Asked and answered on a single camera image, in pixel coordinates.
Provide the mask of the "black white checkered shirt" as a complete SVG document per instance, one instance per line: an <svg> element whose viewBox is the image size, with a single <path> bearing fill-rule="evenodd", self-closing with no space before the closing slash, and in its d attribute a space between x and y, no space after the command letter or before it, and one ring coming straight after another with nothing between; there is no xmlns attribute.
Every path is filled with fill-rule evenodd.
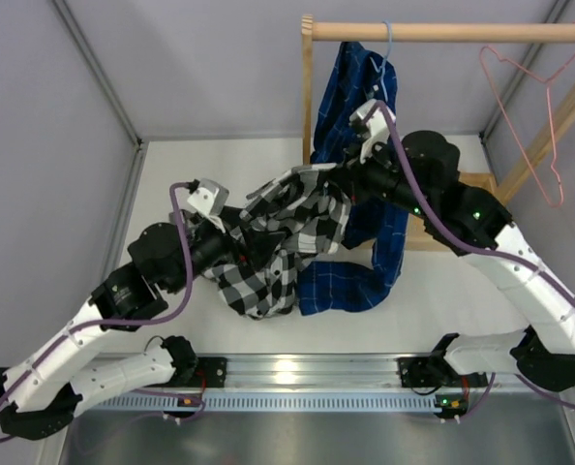
<svg viewBox="0 0 575 465"><path fill-rule="evenodd" d="M339 171L334 163L296 167L248 196L232 233L245 254L245 230L286 237L266 266L218 263L203 272L231 310L252 320L291 312L299 273L316 256L337 252L345 235L352 200L334 178Z"/></svg>

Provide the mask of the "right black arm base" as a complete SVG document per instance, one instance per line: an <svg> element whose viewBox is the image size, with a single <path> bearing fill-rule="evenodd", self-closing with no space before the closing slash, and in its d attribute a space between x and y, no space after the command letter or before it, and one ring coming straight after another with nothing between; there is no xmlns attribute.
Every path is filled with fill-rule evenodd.
<svg viewBox="0 0 575 465"><path fill-rule="evenodd" d="M451 386L456 372L440 356L408 356L398 360L403 388L442 388Z"/></svg>

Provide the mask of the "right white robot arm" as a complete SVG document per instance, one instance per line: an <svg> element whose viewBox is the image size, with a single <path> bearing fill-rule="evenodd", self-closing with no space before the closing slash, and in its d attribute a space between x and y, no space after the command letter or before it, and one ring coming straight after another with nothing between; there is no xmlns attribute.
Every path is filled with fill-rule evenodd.
<svg viewBox="0 0 575 465"><path fill-rule="evenodd" d="M461 181L459 149L432 131L394 140L387 130L366 130L348 155L359 200L379 199L420 218L428 235L486 277L528 323L507 333L443 336L428 359L431 378L449 385L492 372L552 392L575 387L575 295L495 196Z"/></svg>

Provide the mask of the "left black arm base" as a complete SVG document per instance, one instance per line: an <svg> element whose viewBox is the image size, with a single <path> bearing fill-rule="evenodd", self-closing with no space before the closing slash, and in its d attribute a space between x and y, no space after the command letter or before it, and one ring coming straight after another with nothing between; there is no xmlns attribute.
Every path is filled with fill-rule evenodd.
<svg viewBox="0 0 575 465"><path fill-rule="evenodd" d="M227 359L222 356L202 356L190 376L170 380L170 388L223 388L227 377Z"/></svg>

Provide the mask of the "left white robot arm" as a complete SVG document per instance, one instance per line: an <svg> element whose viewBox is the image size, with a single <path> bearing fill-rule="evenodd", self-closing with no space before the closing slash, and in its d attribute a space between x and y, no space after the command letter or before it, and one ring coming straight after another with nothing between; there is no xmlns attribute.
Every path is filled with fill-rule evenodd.
<svg viewBox="0 0 575 465"><path fill-rule="evenodd" d="M92 407L146 387L184 387L197 376L198 358L183 336L102 367L89 362L120 336L176 317L164 294L192 293L192 282L212 265L231 260L260 267L285 239L285 232L247 229L243 240L208 221L187 244L169 223L146 228L128 251L131 261L112 271L75 316L35 354L0 367L0 443L39 441L69 426Z"/></svg>

